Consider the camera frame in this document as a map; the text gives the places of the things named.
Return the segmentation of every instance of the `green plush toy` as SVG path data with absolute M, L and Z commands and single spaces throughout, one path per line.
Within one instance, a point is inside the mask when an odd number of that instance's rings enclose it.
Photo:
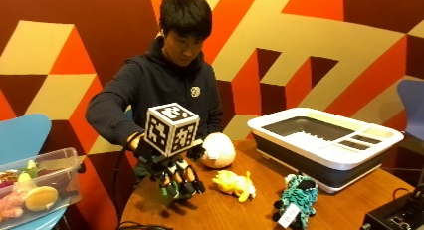
M 285 181 L 288 187 L 282 192 L 280 200 L 274 202 L 277 212 L 273 214 L 273 221 L 278 222 L 290 204 L 294 204 L 299 208 L 299 213 L 290 226 L 292 228 L 305 230 L 309 217 L 315 215 L 313 204 L 318 200 L 318 185 L 310 177 L 303 175 L 289 174 Z

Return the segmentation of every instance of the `yellow plush toy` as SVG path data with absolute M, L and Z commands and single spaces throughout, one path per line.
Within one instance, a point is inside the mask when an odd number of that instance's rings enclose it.
M 238 202 L 245 202 L 249 197 L 254 198 L 256 189 L 249 171 L 246 172 L 246 176 L 238 176 L 232 171 L 221 170 L 212 181 L 217 184 L 221 192 L 234 194 L 238 197 Z

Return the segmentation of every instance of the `person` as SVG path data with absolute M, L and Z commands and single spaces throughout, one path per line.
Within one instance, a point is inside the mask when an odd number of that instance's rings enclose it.
M 149 51 L 127 60 L 113 79 L 91 99 L 87 121 L 111 143 L 139 148 L 148 109 L 179 103 L 200 118 L 197 139 L 221 132 L 221 99 L 204 42 L 213 31 L 206 0 L 163 0 L 161 35 Z M 133 119 L 125 113 L 133 109 Z

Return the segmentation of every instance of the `fiducial marker cube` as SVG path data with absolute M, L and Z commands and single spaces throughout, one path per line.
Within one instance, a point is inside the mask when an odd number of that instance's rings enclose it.
M 179 103 L 149 108 L 147 143 L 171 157 L 193 147 L 200 127 L 200 116 Z

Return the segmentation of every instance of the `orange wall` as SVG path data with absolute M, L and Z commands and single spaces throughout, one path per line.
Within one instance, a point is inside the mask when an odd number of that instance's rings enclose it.
M 246 121 L 310 107 L 397 129 L 406 125 L 402 79 L 424 78 L 424 0 L 209 0 L 206 58 L 218 78 L 225 133 Z M 120 148 L 84 120 L 93 94 L 159 33 L 161 0 L 0 0 L 0 120 L 44 113 L 43 151 L 74 146 L 88 166 L 80 229 L 115 229 L 112 177 Z M 117 191 L 132 193 L 132 166 Z

